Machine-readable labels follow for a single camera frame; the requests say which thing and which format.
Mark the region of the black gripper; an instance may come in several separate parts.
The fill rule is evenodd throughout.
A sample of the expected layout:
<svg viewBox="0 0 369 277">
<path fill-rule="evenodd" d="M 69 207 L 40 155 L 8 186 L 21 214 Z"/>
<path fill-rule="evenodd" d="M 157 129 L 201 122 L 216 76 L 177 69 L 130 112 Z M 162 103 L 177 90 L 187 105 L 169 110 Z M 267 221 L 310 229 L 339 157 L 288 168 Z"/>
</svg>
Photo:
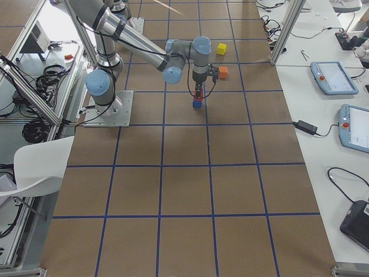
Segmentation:
<svg viewBox="0 0 369 277">
<path fill-rule="evenodd" d="M 195 81 L 195 89 L 203 89 L 203 84 L 206 81 L 206 79 L 208 78 L 208 74 L 207 73 L 193 73 L 192 74 L 192 78 Z"/>
</svg>

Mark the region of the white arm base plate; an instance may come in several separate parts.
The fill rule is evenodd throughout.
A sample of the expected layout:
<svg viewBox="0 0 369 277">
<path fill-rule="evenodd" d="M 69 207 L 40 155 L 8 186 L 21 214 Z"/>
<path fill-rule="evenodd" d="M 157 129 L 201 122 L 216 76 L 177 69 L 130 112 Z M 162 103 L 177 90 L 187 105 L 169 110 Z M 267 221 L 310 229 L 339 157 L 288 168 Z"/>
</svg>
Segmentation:
<svg viewBox="0 0 369 277">
<path fill-rule="evenodd" d="M 97 105 L 96 108 L 93 97 L 90 97 L 89 105 L 94 107 L 86 111 L 83 126 L 91 128 L 129 127 L 133 97 L 133 90 L 116 91 L 115 101 L 102 115 L 106 107 Z"/>
<path fill-rule="evenodd" d="M 145 19 L 143 17 L 132 17 L 127 21 L 127 23 L 140 34 L 144 32 L 144 22 Z"/>
</svg>

